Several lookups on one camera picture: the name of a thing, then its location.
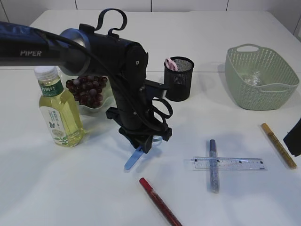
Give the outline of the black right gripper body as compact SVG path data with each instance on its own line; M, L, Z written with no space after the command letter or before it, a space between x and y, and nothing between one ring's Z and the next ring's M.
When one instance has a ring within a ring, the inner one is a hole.
M291 155L297 157L301 154L301 119L287 133L283 139Z

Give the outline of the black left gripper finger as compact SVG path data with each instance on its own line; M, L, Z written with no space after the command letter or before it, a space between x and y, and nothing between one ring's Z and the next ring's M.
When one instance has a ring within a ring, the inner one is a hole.
M167 142L172 136L172 129L168 127L166 131L161 131L156 136Z
M152 148L153 135L130 134L127 135L127 139L135 149L140 147L144 153L148 153Z

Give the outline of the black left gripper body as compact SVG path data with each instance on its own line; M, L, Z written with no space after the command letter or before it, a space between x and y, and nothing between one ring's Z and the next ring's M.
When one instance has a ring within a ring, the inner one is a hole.
M156 136L167 130L166 119L173 115L173 109L163 98L149 100L145 85L136 94L115 86L112 86L112 91L117 107L110 107L106 117L114 120L126 134Z

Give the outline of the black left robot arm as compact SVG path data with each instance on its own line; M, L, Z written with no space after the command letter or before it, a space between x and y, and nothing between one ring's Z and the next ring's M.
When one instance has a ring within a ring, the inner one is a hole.
M164 99L167 85L147 80L148 53L141 44L122 39L117 28L98 34L105 11L97 26L80 24L60 35L19 24L0 24L1 66L58 66L69 76L86 74L109 78L116 107L106 116L134 148L148 153L154 136L168 141L172 129L166 120L173 110Z

